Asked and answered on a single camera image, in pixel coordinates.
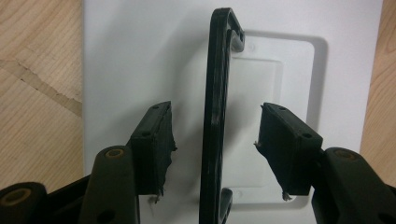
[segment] black handle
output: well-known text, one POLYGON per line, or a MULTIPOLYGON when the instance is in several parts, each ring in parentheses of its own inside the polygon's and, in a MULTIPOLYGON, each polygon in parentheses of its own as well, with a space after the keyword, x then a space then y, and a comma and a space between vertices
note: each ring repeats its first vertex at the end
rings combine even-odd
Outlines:
POLYGON ((210 21, 207 54, 204 142, 199 223, 225 223, 233 201, 229 189, 221 189, 222 148, 228 71, 231 50, 241 52, 245 34, 231 8, 216 9, 210 21))

